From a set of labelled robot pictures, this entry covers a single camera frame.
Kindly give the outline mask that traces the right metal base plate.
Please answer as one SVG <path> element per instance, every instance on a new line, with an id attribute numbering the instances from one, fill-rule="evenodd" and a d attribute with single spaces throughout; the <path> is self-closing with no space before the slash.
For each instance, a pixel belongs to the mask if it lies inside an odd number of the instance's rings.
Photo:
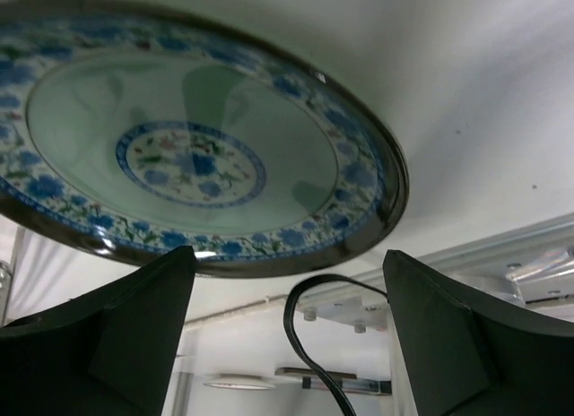
<path id="1" fill-rule="evenodd" d="M 350 326 L 357 334 L 388 329 L 389 305 L 382 298 L 352 296 L 342 299 L 301 300 L 297 305 L 305 321 L 317 319 Z"/>

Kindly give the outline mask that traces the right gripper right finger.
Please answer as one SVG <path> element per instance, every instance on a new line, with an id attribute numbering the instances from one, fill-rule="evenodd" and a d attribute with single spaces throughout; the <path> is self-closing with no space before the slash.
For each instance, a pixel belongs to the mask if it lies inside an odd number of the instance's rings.
<path id="1" fill-rule="evenodd" d="M 387 297 L 421 415 L 571 415 L 573 324 L 447 277 L 397 250 Z"/>

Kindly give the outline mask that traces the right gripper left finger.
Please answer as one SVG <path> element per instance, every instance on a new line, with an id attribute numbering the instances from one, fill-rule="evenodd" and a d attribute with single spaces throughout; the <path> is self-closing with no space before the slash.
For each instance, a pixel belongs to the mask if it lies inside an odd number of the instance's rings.
<path id="1" fill-rule="evenodd" d="M 159 415 L 196 275 L 192 247 L 1 329 L 3 415 Z"/>

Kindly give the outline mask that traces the blue floral plate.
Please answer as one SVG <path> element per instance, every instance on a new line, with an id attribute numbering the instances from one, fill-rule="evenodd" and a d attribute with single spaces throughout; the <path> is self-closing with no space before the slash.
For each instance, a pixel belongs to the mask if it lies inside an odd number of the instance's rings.
<path id="1" fill-rule="evenodd" d="M 280 277 L 365 254 L 408 197 L 392 131 L 280 48 L 150 4 L 1 2 L 1 214 L 29 230 Z"/>

